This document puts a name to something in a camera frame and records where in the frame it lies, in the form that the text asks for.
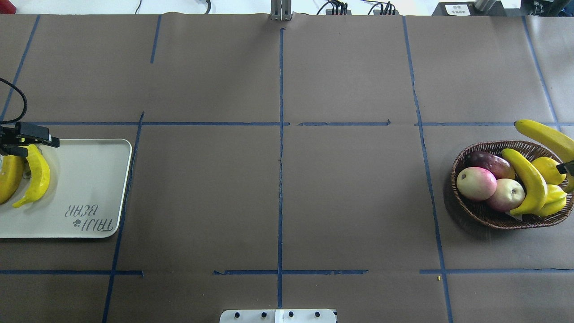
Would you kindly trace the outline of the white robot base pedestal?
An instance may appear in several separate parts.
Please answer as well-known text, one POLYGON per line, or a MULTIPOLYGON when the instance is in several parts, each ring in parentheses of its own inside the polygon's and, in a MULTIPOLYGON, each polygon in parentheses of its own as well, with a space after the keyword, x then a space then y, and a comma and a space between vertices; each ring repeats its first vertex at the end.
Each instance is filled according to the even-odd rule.
POLYGON ((225 310, 220 323, 337 323, 331 309, 238 309, 225 310))

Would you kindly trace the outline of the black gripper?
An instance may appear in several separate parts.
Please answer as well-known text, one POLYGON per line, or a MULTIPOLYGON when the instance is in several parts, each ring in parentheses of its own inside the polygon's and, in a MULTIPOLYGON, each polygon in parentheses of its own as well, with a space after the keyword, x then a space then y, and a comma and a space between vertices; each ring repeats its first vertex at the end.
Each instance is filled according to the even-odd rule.
POLYGON ((20 145, 39 144, 60 147, 60 139, 52 136, 47 127, 30 122, 16 122, 14 127, 0 127, 0 154, 27 157, 27 148, 20 145))

